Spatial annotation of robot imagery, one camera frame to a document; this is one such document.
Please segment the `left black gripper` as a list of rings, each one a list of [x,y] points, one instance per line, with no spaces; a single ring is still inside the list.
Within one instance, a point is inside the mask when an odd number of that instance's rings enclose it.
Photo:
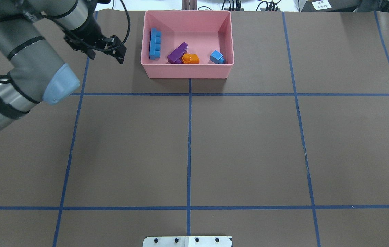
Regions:
[[[83,37],[78,36],[71,30],[64,30],[64,40],[75,51],[86,54],[90,59],[95,58],[95,52],[99,51],[114,57],[119,64],[124,63],[127,48],[116,36],[105,37],[102,33],[91,32]]]

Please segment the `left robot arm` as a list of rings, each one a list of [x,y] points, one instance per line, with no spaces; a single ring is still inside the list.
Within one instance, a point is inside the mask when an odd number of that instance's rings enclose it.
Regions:
[[[13,69],[0,75],[0,131],[21,119],[40,102],[57,104],[80,86],[68,63],[58,55],[34,23],[48,19],[64,32],[75,50],[94,59],[95,51],[111,55],[122,64],[124,40],[106,37],[94,18],[97,4],[106,0],[0,0],[0,51]]]

